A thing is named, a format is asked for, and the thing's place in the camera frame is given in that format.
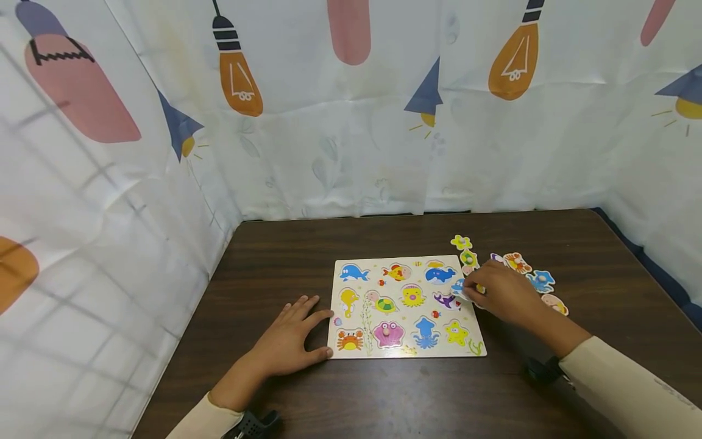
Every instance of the seaweed illustration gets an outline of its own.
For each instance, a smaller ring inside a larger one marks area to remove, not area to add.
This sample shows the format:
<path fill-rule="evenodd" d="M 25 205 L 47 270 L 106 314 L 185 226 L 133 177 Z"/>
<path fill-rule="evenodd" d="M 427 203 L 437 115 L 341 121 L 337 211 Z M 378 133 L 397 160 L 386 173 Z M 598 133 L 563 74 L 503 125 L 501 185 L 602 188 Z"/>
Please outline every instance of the seaweed illustration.
<path fill-rule="evenodd" d="M 361 318 L 363 319 L 363 330 L 366 334 L 370 334 L 373 328 L 373 322 L 371 321 L 371 307 L 368 301 L 363 301 L 363 309 L 361 311 Z M 373 355 L 373 344 L 368 342 L 365 344 L 366 354 L 370 357 Z"/>
<path fill-rule="evenodd" d="M 482 354 L 482 346 L 482 341 L 475 343 L 473 339 L 468 340 L 468 348 L 470 349 L 470 352 L 474 353 L 475 355 Z"/>

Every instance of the fabric curtain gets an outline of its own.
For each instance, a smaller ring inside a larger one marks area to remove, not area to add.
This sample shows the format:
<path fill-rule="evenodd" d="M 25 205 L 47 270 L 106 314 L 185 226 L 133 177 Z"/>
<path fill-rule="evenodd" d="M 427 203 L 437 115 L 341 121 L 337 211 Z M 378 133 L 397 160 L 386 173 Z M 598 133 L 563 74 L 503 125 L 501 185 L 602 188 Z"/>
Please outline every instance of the fabric curtain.
<path fill-rule="evenodd" d="M 698 1 L 0 11 L 8 437 L 128 437 L 244 220 L 602 207 L 702 304 Z"/>

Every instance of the tabletop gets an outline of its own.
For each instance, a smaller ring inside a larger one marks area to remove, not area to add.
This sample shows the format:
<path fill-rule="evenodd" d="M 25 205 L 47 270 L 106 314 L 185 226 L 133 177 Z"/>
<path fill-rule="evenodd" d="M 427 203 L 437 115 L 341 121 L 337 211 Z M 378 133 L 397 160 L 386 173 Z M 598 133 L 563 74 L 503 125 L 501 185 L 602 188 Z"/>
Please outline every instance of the tabletop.
<path fill-rule="evenodd" d="M 702 406 L 702 336 L 589 210 L 242 223 L 134 438 L 163 438 L 303 294 L 331 303 L 334 262 L 519 251 L 549 270 L 570 317 Z M 283 418 L 277 438 L 584 438 L 581 413 L 522 373 L 513 329 L 485 311 L 484 358 L 330 360 L 269 380 L 251 410 Z M 310 334 L 323 346 L 329 324 Z"/>

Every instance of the sleeve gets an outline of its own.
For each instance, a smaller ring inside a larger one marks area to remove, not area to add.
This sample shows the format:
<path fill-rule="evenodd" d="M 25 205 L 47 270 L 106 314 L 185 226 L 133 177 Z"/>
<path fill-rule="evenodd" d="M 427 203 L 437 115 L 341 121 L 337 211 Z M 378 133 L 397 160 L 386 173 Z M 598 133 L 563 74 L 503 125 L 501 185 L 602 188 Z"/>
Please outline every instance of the sleeve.
<path fill-rule="evenodd" d="M 217 407 L 209 393 L 180 420 L 166 439 L 220 439 L 241 421 L 243 413 Z"/>
<path fill-rule="evenodd" d="M 563 358 L 576 392 L 628 438 L 698 438 L 702 411 L 597 337 Z"/>

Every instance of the peg puzzle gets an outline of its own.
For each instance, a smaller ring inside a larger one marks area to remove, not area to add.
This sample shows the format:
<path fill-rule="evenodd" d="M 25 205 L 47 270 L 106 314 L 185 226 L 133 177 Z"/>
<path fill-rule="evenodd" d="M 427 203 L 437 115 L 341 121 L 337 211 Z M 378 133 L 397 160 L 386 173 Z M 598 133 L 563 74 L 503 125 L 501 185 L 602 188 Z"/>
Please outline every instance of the peg puzzle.
<path fill-rule="evenodd" d="M 487 355 L 456 255 L 336 261 L 335 359 Z"/>

